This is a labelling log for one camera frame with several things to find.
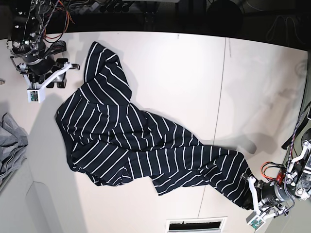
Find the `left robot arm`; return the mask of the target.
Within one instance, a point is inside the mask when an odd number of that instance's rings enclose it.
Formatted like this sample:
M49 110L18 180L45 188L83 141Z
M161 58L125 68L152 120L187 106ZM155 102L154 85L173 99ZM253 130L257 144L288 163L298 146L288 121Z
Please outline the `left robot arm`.
M261 174L268 182L257 180L244 173L251 191L254 218L266 220L287 215L296 200L307 200L311 196L311 131L308 129L301 138L302 151L294 156L294 143L298 134L311 120L311 104L302 111L292 136L282 145L288 151L285 165L266 162Z

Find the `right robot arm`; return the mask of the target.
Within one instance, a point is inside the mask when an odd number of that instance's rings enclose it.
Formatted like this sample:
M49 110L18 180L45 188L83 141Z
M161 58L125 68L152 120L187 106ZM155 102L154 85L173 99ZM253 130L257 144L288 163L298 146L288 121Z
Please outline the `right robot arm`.
M54 55L66 52L67 45L61 35L48 37L46 28L57 11L65 12L63 32L66 32L71 16L61 0L19 0L15 5L13 28L7 40L10 59L22 59L14 67L23 75L30 87L38 87L52 74L64 67L67 58L54 59Z

